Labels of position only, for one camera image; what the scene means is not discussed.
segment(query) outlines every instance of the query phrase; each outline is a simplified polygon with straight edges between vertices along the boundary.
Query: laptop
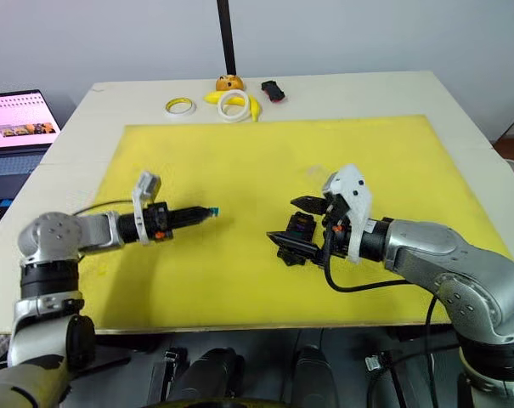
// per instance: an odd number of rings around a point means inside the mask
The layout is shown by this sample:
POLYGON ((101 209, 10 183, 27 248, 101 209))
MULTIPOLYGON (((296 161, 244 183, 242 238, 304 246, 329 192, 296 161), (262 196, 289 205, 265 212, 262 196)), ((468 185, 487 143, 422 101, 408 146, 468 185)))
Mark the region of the laptop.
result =
POLYGON ((42 93, 0 93, 0 200, 13 199, 60 133, 42 93))

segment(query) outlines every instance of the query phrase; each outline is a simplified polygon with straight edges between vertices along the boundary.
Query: laptop keyboard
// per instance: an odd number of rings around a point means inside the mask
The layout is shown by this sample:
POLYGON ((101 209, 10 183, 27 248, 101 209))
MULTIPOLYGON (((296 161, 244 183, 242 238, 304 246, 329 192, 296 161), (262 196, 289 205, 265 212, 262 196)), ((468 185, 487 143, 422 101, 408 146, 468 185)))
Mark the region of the laptop keyboard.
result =
POLYGON ((43 154, 0 156, 0 176, 30 174, 43 159, 43 154))

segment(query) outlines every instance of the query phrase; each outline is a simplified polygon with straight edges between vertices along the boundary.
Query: red and black object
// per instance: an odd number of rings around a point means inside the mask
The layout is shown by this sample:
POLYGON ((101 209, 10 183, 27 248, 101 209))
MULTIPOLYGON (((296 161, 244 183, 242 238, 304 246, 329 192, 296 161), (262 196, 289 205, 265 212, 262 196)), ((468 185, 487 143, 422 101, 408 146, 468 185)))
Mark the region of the red and black object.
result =
POLYGON ((275 81, 266 81, 261 85, 262 91, 268 94, 268 97, 272 102, 279 102, 285 97, 284 92, 277 86, 275 81))

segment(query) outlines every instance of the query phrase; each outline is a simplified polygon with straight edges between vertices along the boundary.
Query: white wall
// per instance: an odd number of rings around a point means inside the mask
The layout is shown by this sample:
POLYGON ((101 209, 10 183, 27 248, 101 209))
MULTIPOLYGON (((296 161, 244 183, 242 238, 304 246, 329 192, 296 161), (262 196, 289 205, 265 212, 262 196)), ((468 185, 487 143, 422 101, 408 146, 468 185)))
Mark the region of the white wall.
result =
POLYGON ((430 70, 489 139, 514 121, 514 0, 234 0, 230 13, 241 75, 430 70))
POLYGON ((61 123, 95 82, 224 70, 214 1, 0 0, 0 92, 40 88, 61 123))
MULTIPOLYGON (((489 139, 514 121, 514 0, 230 0, 230 13, 242 76, 431 70, 489 139)), ((93 82, 224 69, 213 0, 0 0, 0 91, 44 90, 60 122, 93 82)))

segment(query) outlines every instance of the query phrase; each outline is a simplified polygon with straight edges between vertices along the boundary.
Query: laptop screen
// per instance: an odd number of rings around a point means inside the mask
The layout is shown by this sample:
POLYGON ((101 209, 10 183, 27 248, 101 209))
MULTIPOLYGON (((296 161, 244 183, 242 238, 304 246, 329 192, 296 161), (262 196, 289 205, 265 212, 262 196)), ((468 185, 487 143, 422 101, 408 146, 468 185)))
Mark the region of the laptop screen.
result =
POLYGON ((0 93, 0 148, 50 145, 59 132, 38 90, 0 93))

